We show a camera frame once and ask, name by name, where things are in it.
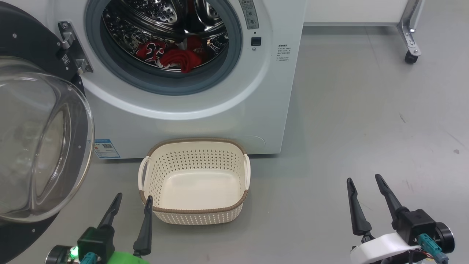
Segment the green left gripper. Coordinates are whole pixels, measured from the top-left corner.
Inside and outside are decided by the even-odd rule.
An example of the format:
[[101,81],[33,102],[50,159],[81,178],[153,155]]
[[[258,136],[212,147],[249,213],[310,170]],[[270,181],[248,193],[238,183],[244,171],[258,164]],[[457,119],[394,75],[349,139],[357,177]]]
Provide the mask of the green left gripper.
[[[110,207],[107,209],[106,213],[101,219],[97,229],[113,229],[112,224],[114,217],[119,212],[122,197],[122,192],[116,194]],[[128,252],[115,251],[107,261],[107,264],[149,264],[149,262],[142,259],[141,257],[151,254],[153,200],[153,197],[149,195],[144,207],[144,219],[142,227],[140,229],[139,236],[133,244],[133,254]]]

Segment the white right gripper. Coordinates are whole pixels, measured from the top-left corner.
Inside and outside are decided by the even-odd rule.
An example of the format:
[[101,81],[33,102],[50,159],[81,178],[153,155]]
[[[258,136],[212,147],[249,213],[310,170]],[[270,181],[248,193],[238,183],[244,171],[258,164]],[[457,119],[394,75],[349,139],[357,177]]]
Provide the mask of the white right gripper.
[[[392,220],[396,221],[399,213],[402,210],[406,210],[408,212],[408,209],[405,206],[402,206],[380,174],[375,174],[375,180],[380,193],[385,197]],[[353,235],[372,236],[372,226],[370,222],[366,220],[366,217],[362,212],[362,208],[358,201],[358,192],[353,180],[348,178],[346,180],[346,185]],[[390,233],[360,244],[352,249],[350,260],[352,264],[370,264],[417,248],[421,248],[421,246],[409,246],[399,234]]]

